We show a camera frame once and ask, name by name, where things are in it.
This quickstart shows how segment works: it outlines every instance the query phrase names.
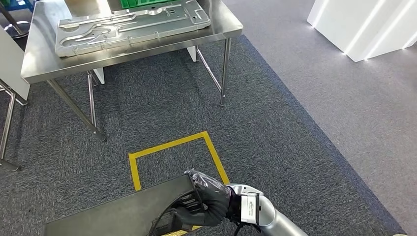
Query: green container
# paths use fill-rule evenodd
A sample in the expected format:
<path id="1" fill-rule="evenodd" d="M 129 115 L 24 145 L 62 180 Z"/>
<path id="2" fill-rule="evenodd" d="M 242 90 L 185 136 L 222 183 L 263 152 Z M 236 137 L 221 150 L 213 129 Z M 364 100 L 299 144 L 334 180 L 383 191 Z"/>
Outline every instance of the green container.
<path id="1" fill-rule="evenodd" d="M 10 5 L 10 0 L 0 0 L 0 1 L 3 4 L 3 6 L 9 6 Z"/>
<path id="2" fill-rule="evenodd" d="M 167 2 L 167 1 L 173 1 L 173 0 L 120 0 L 121 6 L 124 9 L 137 7 L 137 6 L 145 6 L 145 5 L 155 4 L 155 3 L 162 3 L 162 2 Z"/>

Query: white display stand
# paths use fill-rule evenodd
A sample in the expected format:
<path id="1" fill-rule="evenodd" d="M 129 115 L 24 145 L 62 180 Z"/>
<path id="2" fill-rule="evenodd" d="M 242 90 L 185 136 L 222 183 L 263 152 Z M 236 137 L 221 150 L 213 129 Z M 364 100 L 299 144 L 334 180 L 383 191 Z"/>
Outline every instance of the white display stand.
<path id="1" fill-rule="evenodd" d="M 23 50 L 0 29 L 0 79 L 23 99 L 28 99 L 30 85 L 20 77 Z"/>
<path id="2" fill-rule="evenodd" d="M 360 61 L 417 41 L 417 0 L 316 0 L 307 22 Z"/>

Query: floor marking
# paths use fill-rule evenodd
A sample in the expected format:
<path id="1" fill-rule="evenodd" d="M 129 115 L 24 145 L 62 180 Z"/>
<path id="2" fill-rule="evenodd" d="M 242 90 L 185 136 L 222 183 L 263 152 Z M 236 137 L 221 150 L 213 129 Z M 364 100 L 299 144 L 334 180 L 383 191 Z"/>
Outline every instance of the floor marking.
<path id="1" fill-rule="evenodd" d="M 203 138 L 204 141 L 206 142 L 208 150 L 210 151 L 211 157 L 213 158 L 214 164 L 216 165 L 217 171 L 219 172 L 223 183 L 224 184 L 230 183 L 229 178 L 227 177 L 226 171 L 224 170 L 223 164 L 221 163 L 220 158 L 217 155 L 216 149 L 214 148 L 213 142 L 211 141 L 209 134 L 207 133 L 207 131 L 203 131 L 203 132 L 193 134 L 184 138 L 180 138 L 180 139 L 177 139 L 177 140 L 165 143 L 165 144 L 151 147 L 151 148 L 148 148 L 148 149 L 136 152 L 136 153 L 129 153 L 128 156 L 129 156 L 130 170 L 132 172 L 132 180 L 133 180 L 133 186 L 135 190 L 138 191 L 142 188 L 141 182 L 139 179 L 138 165 L 136 164 L 137 158 L 140 158 L 140 157 L 143 157 L 143 156 L 146 156 L 151 153 L 158 152 L 167 148 L 172 148 L 174 146 L 184 144 L 184 143 L 187 143 L 196 139 L 200 139 L 200 138 Z M 192 231 L 200 227 L 201 226 L 193 226 Z M 188 232 L 180 230 L 174 233 L 167 234 L 166 236 L 181 236 L 186 233 Z"/>

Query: table top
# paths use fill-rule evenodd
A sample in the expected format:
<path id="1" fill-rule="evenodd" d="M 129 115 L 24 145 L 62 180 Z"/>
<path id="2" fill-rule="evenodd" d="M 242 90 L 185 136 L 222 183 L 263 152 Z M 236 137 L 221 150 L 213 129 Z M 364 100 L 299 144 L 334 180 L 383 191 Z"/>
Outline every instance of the table top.
<path id="1" fill-rule="evenodd" d="M 211 19 L 209 27 L 68 58 L 60 58 L 55 54 L 59 20 L 110 14 L 122 10 L 120 0 L 38 1 L 33 12 L 21 76 L 28 83 L 34 84 L 242 34 L 242 24 L 221 0 L 197 1 Z"/>

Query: black glove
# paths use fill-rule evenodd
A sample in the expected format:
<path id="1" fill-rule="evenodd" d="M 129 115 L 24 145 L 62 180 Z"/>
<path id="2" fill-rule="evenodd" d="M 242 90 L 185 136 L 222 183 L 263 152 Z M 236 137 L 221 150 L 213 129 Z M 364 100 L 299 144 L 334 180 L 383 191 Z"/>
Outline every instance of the black glove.
<path id="1" fill-rule="evenodd" d="M 226 216 L 231 191 L 224 184 L 194 169 L 188 170 L 196 190 L 207 209 L 198 212 L 189 212 L 183 207 L 175 208 L 174 214 L 183 224 L 198 226 L 219 225 Z"/>

